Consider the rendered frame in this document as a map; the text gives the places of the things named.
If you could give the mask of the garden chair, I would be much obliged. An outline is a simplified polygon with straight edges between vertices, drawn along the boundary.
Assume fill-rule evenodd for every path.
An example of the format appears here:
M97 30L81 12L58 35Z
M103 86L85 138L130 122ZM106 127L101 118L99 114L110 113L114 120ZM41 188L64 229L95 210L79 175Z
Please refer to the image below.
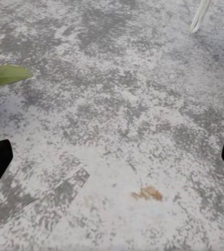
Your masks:
M208 12L212 0L201 0L200 6L197 10L195 18L189 30L189 34L193 35L203 23L203 20Z

